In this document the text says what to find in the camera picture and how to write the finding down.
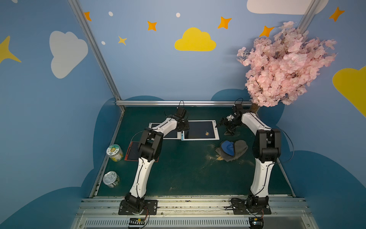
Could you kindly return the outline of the white framed drawing tablet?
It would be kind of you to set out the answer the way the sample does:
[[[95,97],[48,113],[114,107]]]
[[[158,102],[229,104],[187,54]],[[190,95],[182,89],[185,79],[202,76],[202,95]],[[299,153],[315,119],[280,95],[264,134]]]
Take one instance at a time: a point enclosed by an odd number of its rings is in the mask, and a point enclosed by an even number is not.
[[[149,128],[153,129],[160,125],[160,123],[149,123]],[[181,140],[182,132],[173,130],[164,136],[164,140]]]

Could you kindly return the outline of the grey blue wiping cloth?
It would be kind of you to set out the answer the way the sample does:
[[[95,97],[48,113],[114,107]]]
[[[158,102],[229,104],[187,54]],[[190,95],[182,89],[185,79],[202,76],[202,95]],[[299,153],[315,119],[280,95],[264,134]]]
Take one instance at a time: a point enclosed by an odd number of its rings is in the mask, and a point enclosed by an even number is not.
[[[226,162],[237,160],[248,150],[248,145],[244,140],[237,141],[223,141],[218,148],[215,149],[216,153]]]

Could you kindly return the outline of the red framed drawing tablet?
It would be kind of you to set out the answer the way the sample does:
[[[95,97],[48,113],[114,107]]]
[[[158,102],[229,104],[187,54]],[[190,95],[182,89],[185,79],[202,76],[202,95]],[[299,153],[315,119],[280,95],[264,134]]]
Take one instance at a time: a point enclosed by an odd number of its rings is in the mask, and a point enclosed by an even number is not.
[[[139,158],[145,158],[148,162],[157,161],[161,153],[161,145],[154,145],[152,142],[139,143],[132,142],[126,154],[127,161],[138,161]]]

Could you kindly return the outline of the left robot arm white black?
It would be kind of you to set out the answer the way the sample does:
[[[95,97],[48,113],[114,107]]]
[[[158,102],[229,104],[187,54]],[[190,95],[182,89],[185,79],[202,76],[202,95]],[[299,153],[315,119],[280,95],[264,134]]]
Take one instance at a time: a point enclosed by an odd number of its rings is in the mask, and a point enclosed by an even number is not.
[[[164,137],[172,131],[189,130],[189,122],[185,118],[187,110],[178,107],[174,115],[169,115],[161,124],[154,128],[146,128],[138,144],[140,156],[138,168],[130,191],[125,195],[124,203],[129,211],[137,214],[144,209],[147,182],[153,164],[161,153]]]

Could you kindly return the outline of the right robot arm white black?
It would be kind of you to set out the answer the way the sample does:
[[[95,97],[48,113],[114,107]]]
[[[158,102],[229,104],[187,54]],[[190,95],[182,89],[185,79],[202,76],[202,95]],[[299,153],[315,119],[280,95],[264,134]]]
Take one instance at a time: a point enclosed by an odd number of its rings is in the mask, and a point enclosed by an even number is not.
[[[247,111],[241,104],[232,107],[233,113],[222,118],[220,125],[233,135],[241,125],[247,126],[255,135],[252,153],[255,158],[254,179],[246,205],[263,207],[268,205],[268,186],[274,164],[281,155],[281,132],[264,124],[255,113]]]

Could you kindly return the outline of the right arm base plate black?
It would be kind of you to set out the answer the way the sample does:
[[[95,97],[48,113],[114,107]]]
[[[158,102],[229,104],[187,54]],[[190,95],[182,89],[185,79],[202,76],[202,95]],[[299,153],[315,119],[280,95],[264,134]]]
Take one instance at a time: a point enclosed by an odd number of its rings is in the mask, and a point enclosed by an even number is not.
[[[247,199],[232,198],[230,200],[235,215],[271,215],[269,197],[249,197]]]

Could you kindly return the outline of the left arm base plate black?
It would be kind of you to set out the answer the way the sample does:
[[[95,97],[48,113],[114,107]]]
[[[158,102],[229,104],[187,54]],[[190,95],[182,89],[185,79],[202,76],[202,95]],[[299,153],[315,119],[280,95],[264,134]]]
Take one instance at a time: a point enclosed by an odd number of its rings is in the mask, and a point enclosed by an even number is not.
[[[156,215],[158,200],[138,200],[137,203],[129,203],[122,200],[118,215]]]

